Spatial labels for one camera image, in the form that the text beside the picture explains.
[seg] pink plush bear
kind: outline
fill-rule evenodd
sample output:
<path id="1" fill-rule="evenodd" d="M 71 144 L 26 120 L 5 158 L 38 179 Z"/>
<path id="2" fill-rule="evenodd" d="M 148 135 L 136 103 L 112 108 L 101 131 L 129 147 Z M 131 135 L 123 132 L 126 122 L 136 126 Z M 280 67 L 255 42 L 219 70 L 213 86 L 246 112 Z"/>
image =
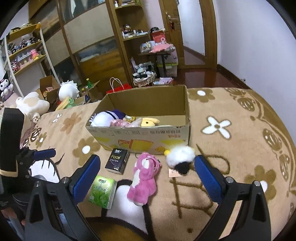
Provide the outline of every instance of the pink plush bear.
<path id="1" fill-rule="evenodd" d="M 137 206 L 148 202 L 149 196 L 156 192 L 154 176 L 159 171 L 159 162 L 155 156 L 143 152 L 133 169 L 133 183 L 127 194 L 127 199 Z"/>

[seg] baseboard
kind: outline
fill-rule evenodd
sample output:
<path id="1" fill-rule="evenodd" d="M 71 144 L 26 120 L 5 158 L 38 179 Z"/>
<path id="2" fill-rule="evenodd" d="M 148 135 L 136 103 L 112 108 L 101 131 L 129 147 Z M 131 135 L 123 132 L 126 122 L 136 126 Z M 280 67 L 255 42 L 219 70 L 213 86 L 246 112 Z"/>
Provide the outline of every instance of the baseboard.
<path id="1" fill-rule="evenodd" d="M 235 76 L 233 73 L 231 73 L 228 69 L 224 68 L 222 65 L 217 64 L 217 71 L 237 87 L 242 89 L 251 89 L 240 78 Z"/>
<path id="2" fill-rule="evenodd" d="M 199 58 L 200 60 L 205 62 L 205 56 L 199 52 L 196 52 L 195 50 L 188 48 L 186 46 L 183 46 L 184 50 L 186 50 L 187 52 L 191 53 L 192 55 L 194 55 L 195 57 Z"/>

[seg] green tissue pack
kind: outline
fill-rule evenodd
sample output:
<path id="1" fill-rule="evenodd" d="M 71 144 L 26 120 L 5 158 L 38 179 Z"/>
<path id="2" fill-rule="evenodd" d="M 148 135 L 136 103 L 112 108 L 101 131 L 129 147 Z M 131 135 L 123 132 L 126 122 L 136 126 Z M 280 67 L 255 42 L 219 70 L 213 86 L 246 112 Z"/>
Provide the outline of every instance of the green tissue pack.
<path id="1" fill-rule="evenodd" d="M 116 186 L 117 182 L 114 179 L 96 176 L 89 195 L 89 201 L 102 208 L 110 209 Z"/>

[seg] shelf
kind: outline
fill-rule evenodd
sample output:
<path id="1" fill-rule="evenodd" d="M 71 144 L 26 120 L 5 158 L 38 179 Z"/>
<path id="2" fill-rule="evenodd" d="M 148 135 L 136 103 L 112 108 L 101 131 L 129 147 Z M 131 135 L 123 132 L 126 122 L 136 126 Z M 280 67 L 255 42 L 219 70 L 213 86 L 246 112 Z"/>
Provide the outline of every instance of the shelf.
<path id="1" fill-rule="evenodd" d="M 32 66 L 33 64 L 42 61 L 44 58 L 46 57 L 46 55 L 41 55 L 41 57 L 39 57 L 38 59 L 32 61 L 31 63 L 29 63 L 28 65 L 26 65 L 25 67 L 23 67 L 22 69 L 20 69 L 18 72 L 15 73 L 15 76 L 19 75 L 21 72 L 23 72 L 26 68 L 28 68 L 29 66 Z"/>
<path id="2" fill-rule="evenodd" d="M 22 49 L 20 49 L 18 51 L 16 51 L 15 53 L 9 55 L 9 60 L 13 60 L 18 53 L 22 52 L 23 50 L 25 50 L 27 48 L 30 48 L 30 47 L 38 48 L 40 46 L 40 44 L 42 44 L 41 40 L 37 41 L 36 43 L 33 43 L 33 44 L 29 45 L 29 46 L 26 46 L 26 47 L 24 47 L 24 48 L 22 48 Z"/>
<path id="3" fill-rule="evenodd" d="M 30 25 L 28 27 L 21 28 L 20 30 L 17 30 L 15 32 L 11 33 L 9 35 L 9 39 L 7 40 L 7 43 L 14 41 L 14 40 L 20 38 L 21 36 L 32 33 L 36 29 L 36 26 L 37 26 L 37 24 Z"/>
<path id="4" fill-rule="evenodd" d="M 123 41 L 128 41 L 128 40 L 132 40 L 132 39 L 138 39 L 138 38 L 142 38 L 142 37 L 145 37 L 145 36 L 148 36 L 148 34 L 139 35 L 139 36 L 135 36 L 135 37 L 128 38 L 128 39 L 123 39 Z"/>
<path id="5" fill-rule="evenodd" d="M 115 9 L 125 8 L 125 7 L 142 7 L 140 4 L 126 4 L 123 6 L 116 7 Z"/>

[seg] bolt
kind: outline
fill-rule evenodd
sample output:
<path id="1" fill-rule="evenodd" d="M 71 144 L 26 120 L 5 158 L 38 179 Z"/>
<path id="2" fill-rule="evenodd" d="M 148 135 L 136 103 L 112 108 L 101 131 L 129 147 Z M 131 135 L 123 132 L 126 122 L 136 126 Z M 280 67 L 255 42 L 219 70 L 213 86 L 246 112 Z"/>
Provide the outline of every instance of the bolt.
<path id="1" fill-rule="evenodd" d="M 232 177 L 226 177 L 226 181 L 228 183 L 233 183 L 233 178 Z"/>
<path id="2" fill-rule="evenodd" d="M 259 181 L 254 181 L 256 187 L 260 187 L 261 183 Z"/>
<path id="3" fill-rule="evenodd" d="M 34 183 L 35 187 L 39 187 L 40 185 L 41 185 L 41 181 L 37 181 L 37 182 Z"/>
<path id="4" fill-rule="evenodd" d="M 63 177 L 63 178 L 61 179 L 61 182 L 62 182 L 62 183 L 67 183 L 67 182 L 69 182 L 69 178 L 68 178 L 68 177 Z"/>

